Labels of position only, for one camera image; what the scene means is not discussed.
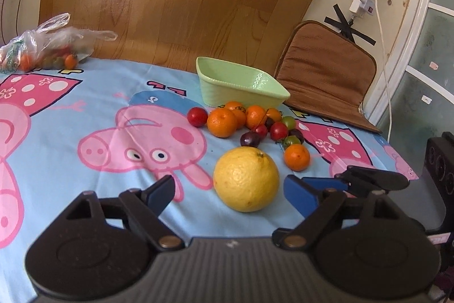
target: ribbed gray gripper base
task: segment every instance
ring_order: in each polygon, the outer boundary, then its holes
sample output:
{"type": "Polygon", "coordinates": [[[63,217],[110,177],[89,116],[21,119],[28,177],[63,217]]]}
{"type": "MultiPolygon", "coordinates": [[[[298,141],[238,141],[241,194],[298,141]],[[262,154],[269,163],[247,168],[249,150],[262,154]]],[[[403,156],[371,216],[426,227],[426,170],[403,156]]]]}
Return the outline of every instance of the ribbed gray gripper base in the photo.
{"type": "MultiPolygon", "coordinates": [[[[62,301],[39,297],[34,303],[62,301]]],[[[270,238],[193,239],[161,253],[133,286],[96,303],[372,303],[347,294],[314,269],[305,253],[277,248],[270,238]]],[[[430,303],[418,296],[380,303],[430,303]]]]}

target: brown folded mat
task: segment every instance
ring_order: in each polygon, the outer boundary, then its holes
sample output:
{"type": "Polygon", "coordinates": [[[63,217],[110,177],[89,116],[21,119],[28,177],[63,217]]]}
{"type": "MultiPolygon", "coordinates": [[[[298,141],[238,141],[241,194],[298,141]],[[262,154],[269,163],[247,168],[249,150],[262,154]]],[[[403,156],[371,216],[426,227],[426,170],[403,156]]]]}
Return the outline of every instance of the brown folded mat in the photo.
{"type": "Polygon", "coordinates": [[[294,30],[274,77],[290,92],[285,104],[291,108],[380,133],[360,113],[376,72],[366,51],[325,25],[307,21],[294,30]]]}

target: power strip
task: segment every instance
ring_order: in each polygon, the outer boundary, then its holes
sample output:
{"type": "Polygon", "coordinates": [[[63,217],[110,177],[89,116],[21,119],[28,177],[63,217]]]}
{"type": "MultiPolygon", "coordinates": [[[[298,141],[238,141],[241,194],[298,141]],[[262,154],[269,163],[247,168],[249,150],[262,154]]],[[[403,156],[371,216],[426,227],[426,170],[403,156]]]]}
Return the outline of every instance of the power strip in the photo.
{"type": "Polygon", "coordinates": [[[363,13],[373,16],[375,13],[375,2],[373,0],[365,0],[364,3],[361,0],[353,0],[350,6],[350,12],[355,16],[361,16],[363,13]]]}

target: green basket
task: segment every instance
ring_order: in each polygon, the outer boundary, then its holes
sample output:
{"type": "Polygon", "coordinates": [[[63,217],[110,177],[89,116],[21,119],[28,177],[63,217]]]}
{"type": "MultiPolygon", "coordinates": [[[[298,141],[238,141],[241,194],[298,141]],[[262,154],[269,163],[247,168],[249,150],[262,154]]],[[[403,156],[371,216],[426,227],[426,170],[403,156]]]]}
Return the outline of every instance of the green basket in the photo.
{"type": "Polygon", "coordinates": [[[197,74],[201,96],[207,106],[238,101],[246,107],[257,104],[277,108],[290,93],[270,74],[253,67],[221,59],[198,57],[197,74]]]}

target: plastic bag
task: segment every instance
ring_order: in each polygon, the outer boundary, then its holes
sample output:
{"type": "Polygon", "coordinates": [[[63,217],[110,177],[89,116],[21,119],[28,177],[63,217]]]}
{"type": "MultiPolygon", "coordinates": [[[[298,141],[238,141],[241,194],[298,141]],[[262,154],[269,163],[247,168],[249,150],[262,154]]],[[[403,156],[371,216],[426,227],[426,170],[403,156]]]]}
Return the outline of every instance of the plastic bag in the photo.
{"type": "Polygon", "coordinates": [[[62,13],[41,24],[36,30],[27,30],[0,48],[0,72],[29,72],[35,68],[46,70],[76,68],[94,51],[96,39],[116,40],[113,31],[94,31],[68,27],[69,13],[62,13]]]}

